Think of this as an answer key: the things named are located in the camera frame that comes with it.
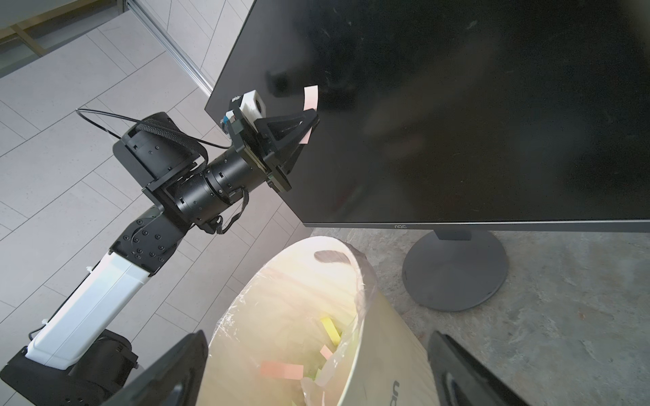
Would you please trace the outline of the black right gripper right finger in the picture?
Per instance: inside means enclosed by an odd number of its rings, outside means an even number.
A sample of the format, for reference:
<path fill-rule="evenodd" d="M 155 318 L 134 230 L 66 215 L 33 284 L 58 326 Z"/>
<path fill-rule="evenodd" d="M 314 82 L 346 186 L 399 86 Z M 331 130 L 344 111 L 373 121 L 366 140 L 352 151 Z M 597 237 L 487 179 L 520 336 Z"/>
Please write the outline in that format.
<path fill-rule="evenodd" d="M 528 406 L 528 402 L 447 334 L 431 335 L 428 361 L 442 405 Z"/>

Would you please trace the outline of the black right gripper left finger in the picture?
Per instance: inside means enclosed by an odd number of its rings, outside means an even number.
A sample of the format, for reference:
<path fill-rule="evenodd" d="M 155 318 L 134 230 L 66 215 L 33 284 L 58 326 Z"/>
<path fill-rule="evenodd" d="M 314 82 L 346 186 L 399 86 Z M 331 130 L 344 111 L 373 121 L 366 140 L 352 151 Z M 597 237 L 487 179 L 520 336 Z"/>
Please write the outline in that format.
<path fill-rule="evenodd" d="M 202 331 L 179 341 L 137 379 L 108 399 L 106 405 L 196 405 L 208 360 Z"/>

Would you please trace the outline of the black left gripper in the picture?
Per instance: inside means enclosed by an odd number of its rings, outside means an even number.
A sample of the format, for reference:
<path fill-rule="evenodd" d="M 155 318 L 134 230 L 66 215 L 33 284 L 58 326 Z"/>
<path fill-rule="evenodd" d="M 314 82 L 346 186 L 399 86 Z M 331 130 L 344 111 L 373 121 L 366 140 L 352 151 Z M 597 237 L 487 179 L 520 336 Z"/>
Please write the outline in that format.
<path fill-rule="evenodd" d="M 318 113 L 314 109 L 259 118 L 255 121 L 257 130 L 238 108 L 228 111 L 223 117 L 223 126 L 235 151 L 262 182 L 278 193 L 291 190 L 288 174 L 303 149 L 301 141 L 318 123 Z"/>

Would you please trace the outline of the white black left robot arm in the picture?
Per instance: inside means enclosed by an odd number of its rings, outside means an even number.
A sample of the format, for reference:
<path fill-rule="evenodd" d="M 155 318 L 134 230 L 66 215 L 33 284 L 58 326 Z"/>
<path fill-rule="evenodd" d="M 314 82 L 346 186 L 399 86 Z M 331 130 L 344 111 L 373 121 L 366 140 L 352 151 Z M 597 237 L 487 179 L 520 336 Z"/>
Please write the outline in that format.
<path fill-rule="evenodd" d="M 167 113 L 134 120 L 113 152 L 152 206 L 118 236 L 57 311 L 1 371 L 4 383 L 35 405 L 99 405 L 138 365 L 131 342 L 109 329 L 135 294 L 174 255 L 192 228 L 227 233 L 223 213 L 246 208 L 255 188 L 289 190 L 301 140 L 318 125 L 313 109 L 247 118 L 234 108 L 223 125 L 230 145 L 215 158 Z"/>

